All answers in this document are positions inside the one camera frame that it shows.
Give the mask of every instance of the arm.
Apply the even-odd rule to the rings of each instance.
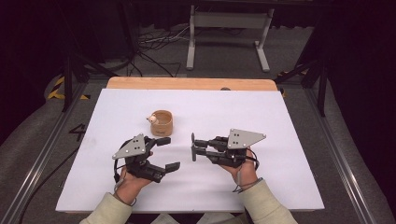
[[[239,198],[255,224],[297,223],[290,211],[276,199],[264,180],[242,191]]]
[[[252,157],[251,151],[248,150],[247,155]],[[239,198],[255,224],[297,223],[290,211],[276,199],[265,181],[258,179],[254,161],[246,160],[237,168],[221,167],[232,175],[235,183],[242,189]]]
[[[140,190],[151,181],[137,178],[127,173],[125,168],[122,168],[121,176],[124,176],[124,178],[115,193],[113,195],[106,193],[95,210],[82,220],[80,224],[123,224],[127,221],[132,212],[131,204]]]

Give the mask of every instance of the black clamp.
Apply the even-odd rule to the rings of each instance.
[[[116,183],[120,181],[120,175],[117,170],[118,159],[125,158],[125,166],[128,173],[138,178],[145,178],[157,183],[168,173],[179,169],[180,162],[166,164],[165,168],[153,165],[149,162],[148,157],[154,146],[163,146],[171,143],[171,138],[149,138],[142,133],[131,140],[126,141],[120,150],[113,155],[114,161],[114,179]]]
[[[239,167],[246,159],[259,162],[257,158],[247,156],[248,147],[266,137],[263,133],[253,133],[238,129],[231,129],[228,137],[217,136],[212,140],[196,140],[194,133],[191,134],[192,160],[196,161],[196,155],[206,156],[213,164]],[[207,151],[207,147],[213,147],[215,151]]]

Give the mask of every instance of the table leg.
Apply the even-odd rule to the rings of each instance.
[[[189,42],[189,53],[187,54],[187,70],[192,70],[194,68],[194,56],[195,56],[195,38],[194,38],[194,17],[195,15],[195,7],[191,6],[191,15],[190,15],[190,42]]]
[[[262,27],[262,39],[259,41],[255,41],[255,46],[257,50],[257,54],[259,55],[260,64],[262,65],[263,72],[269,72],[270,66],[268,65],[267,58],[265,57],[264,50],[262,49],[264,46],[265,38],[267,37],[268,30],[271,25],[271,20],[273,18],[274,10],[269,9],[267,16],[265,18],[264,26]]]

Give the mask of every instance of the triangular metal plate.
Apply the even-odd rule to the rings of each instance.
[[[254,133],[238,129],[231,129],[228,136],[228,149],[250,147],[266,137],[263,133]]]
[[[131,139],[125,146],[113,155],[113,160],[138,156],[146,151],[145,137],[142,133]]]

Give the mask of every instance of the table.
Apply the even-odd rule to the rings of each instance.
[[[213,91],[224,87],[233,91]],[[150,135],[146,115],[157,109],[174,114],[174,132],[172,143],[155,147],[149,160],[160,167],[176,161],[181,165],[160,184],[145,187],[134,212],[243,212],[243,205],[232,193],[235,185],[222,169],[205,157],[191,161],[192,132],[196,139],[209,140],[227,136],[229,127],[267,135],[253,146],[261,161],[258,175],[285,206],[299,211],[324,208],[283,98],[272,80],[113,77],[93,111],[57,211],[91,212],[103,193],[112,191],[111,156],[133,134]]]
[[[268,13],[218,13],[218,12],[200,12],[191,6],[190,16],[190,42],[189,52],[187,54],[187,69],[192,70],[194,67],[195,54],[195,27],[224,27],[224,28],[249,28],[262,29],[260,41],[255,41],[255,47],[263,72],[269,72],[270,67],[264,54],[263,46],[270,28],[274,10],[269,9]]]

